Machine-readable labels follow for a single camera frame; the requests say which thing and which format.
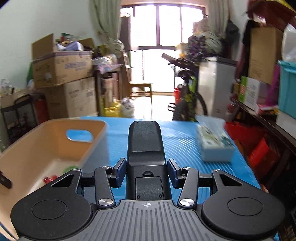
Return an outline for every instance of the metal screw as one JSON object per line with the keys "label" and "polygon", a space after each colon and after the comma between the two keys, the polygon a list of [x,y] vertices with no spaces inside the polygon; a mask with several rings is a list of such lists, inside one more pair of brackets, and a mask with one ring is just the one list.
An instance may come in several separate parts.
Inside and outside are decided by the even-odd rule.
{"label": "metal screw", "polygon": [[182,199],[182,200],[180,201],[180,203],[181,203],[183,206],[187,206],[187,207],[189,207],[189,206],[194,205],[195,201],[193,201],[193,200],[190,199],[190,198],[184,198],[184,199]]}
{"label": "metal screw", "polygon": [[109,206],[113,203],[113,201],[109,198],[102,198],[98,201],[98,203],[102,206]]}

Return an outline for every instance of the tissue box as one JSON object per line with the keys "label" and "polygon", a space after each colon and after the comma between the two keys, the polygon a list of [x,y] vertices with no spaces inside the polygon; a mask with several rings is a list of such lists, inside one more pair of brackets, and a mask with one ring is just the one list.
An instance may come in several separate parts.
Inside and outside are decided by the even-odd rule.
{"label": "tissue box", "polygon": [[197,125],[197,144],[202,161],[231,162],[235,147],[226,132],[217,137],[205,125]]}

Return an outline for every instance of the clothing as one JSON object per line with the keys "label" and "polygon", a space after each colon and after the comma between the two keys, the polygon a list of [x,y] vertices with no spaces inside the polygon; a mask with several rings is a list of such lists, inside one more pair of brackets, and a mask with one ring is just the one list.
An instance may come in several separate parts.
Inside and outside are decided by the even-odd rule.
{"label": "clothing", "polygon": [[244,37],[242,43],[244,45],[244,66],[241,71],[241,76],[248,76],[249,74],[249,62],[250,62],[250,51],[251,51],[251,32],[252,28],[255,28],[255,21],[249,20],[247,22]]}
{"label": "clothing", "polygon": [[211,32],[195,33],[188,39],[187,53],[195,55],[203,53],[203,57],[217,56],[222,51],[222,44],[218,37]]}

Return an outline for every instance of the white refrigerator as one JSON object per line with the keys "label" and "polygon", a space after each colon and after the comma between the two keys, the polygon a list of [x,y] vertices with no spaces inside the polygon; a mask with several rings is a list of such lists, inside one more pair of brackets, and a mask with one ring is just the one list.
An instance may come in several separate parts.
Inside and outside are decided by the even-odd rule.
{"label": "white refrigerator", "polygon": [[200,64],[198,92],[205,100],[209,116],[226,120],[236,64],[234,60],[220,57],[209,57]]}

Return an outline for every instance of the teal storage bin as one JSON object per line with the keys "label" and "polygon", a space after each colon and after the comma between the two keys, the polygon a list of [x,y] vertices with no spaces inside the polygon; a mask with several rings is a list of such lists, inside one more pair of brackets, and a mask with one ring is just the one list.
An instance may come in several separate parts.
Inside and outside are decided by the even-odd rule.
{"label": "teal storage bin", "polygon": [[279,109],[296,119],[296,63],[279,61]]}

